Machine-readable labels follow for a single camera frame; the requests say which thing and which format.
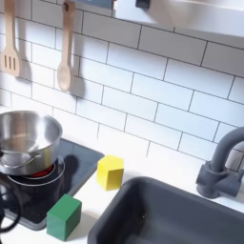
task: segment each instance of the green wooden block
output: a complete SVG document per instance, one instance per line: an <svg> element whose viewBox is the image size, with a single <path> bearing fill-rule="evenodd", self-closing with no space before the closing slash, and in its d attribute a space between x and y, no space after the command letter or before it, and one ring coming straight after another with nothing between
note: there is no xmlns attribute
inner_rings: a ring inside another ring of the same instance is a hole
<svg viewBox="0 0 244 244"><path fill-rule="evenodd" d="M48 211L47 233L65 241L79 224L81 201L64 194Z"/></svg>

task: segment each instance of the stainless steel pot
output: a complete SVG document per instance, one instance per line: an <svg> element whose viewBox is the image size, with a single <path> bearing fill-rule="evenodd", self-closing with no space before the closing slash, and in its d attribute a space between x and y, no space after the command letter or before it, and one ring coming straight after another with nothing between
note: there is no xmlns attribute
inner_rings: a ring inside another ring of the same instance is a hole
<svg viewBox="0 0 244 244"><path fill-rule="evenodd" d="M62 127L38 112L0 114L0 172L10 175L38 173L58 156Z"/></svg>

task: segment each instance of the yellow wooden block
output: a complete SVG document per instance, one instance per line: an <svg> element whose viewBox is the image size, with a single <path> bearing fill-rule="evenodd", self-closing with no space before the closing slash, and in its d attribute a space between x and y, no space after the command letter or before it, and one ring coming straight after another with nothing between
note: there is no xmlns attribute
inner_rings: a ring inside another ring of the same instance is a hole
<svg viewBox="0 0 244 244"><path fill-rule="evenodd" d="M115 190L121 187L124 173L122 158L106 155L97 163L96 182L105 190Z"/></svg>

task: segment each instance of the gray sink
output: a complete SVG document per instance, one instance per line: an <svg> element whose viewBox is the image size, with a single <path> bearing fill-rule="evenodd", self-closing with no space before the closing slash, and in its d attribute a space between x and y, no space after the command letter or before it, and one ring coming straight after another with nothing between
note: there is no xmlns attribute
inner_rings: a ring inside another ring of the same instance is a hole
<svg viewBox="0 0 244 244"><path fill-rule="evenodd" d="M88 244L243 244L244 214L160 181L126 182Z"/></svg>

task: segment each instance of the wooden spatula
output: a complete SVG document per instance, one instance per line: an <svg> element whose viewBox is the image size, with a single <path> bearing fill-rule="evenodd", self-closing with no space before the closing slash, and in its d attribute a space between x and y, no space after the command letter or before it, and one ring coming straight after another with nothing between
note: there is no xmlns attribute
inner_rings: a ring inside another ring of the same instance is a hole
<svg viewBox="0 0 244 244"><path fill-rule="evenodd" d="M20 74L20 58L15 46L15 0L5 0L6 47L1 56L3 72Z"/></svg>
<svg viewBox="0 0 244 244"><path fill-rule="evenodd" d="M63 4L63 40L62 58L57 69L57 81L63 92L71 86L71 43L72 43L72 19L75 11L75 4L65 1Z"/></svg>

